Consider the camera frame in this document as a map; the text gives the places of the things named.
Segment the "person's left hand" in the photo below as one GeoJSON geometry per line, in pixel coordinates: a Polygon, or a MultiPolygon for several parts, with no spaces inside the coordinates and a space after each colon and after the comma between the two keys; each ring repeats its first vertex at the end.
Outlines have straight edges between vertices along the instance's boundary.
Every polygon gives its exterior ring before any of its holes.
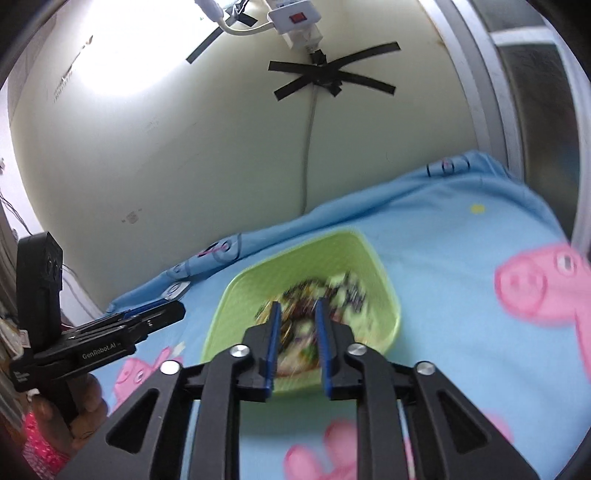
{"type": "Polygon", "coordinates": [[[70,379],[67,384],[66,399],[72,409],[60,409],[43,394],[31,398],[31,408],[43,439],[61,454],[73,457],[104,423],[108,406],[93,374],[70,379]]]}

